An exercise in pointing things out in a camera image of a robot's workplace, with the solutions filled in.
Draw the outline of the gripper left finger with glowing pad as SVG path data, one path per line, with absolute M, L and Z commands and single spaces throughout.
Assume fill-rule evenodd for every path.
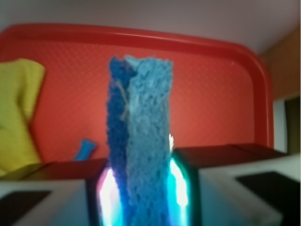
M 120 226 L 122 207 L 106 159 L 36 163 L 0 179 L 3 226 Z

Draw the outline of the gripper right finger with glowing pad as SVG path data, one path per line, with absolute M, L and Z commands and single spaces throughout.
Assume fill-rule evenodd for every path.
M 298 226 L 300 155 L 257 144 L 172 152 L 172 216 L 180 226 Z

